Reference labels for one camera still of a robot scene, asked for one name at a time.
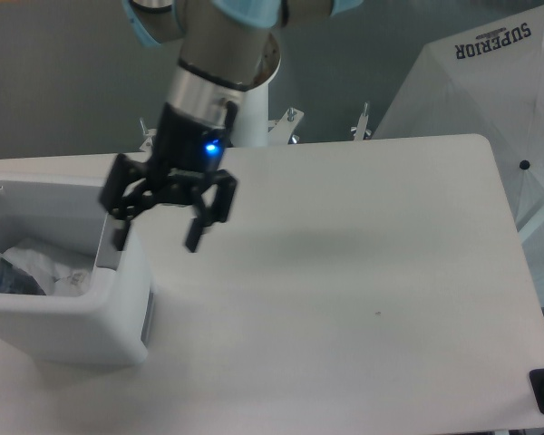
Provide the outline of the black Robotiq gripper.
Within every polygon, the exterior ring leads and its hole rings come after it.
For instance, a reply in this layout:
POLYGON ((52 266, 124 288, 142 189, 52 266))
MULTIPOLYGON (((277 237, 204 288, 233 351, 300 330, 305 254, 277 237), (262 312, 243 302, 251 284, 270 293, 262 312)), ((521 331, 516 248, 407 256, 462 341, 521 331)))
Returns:
POLYGON ((220 167, 229 146, 229 110, 216 127, 192 119, 166 103, 160 115, 152 154, 137 161, 118 154, 99 195, 107 214, 119 222, 112 236, 121 252, 131 222, 160 203, 192 206, 185 247, 195 253, 206 228, 225 223, 235 197, 238 180, 220 167), (212 202, 203 195, 215 188, 212 202))

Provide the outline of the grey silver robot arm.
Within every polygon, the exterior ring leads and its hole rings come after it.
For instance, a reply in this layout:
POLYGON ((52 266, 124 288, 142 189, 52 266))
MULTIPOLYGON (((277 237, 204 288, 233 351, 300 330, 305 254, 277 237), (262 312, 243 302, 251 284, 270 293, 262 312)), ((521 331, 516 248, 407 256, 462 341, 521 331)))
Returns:
POLYGON ((151 154, 119 154, 99 202, 117 227, 121 251, 132 221, 157 205, 194 209, 185 246, 197 250, 206 228, 224 223, 238 181, 220 168, 246 95, 262 81, 272 32, 340 15, 357 1, 126 1, 134 32, 146 45, 181 41, 151 154))

